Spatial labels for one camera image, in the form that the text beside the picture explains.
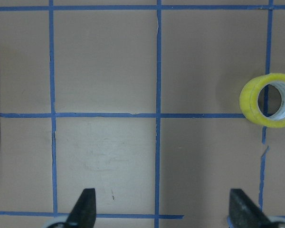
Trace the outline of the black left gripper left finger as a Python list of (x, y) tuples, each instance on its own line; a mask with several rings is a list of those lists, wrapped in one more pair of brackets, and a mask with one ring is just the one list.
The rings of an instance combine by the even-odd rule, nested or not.
[(66, 228), (93, 228), (96, 221), (95, 189), (84, 189), (69, 213)]

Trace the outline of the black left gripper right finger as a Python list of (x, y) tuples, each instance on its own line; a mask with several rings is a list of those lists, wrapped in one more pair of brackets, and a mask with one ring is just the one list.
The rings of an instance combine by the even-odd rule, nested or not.
[(229, 192), (228, 219), (232, 228), (268, 228), (272, 223), (242, 189)]

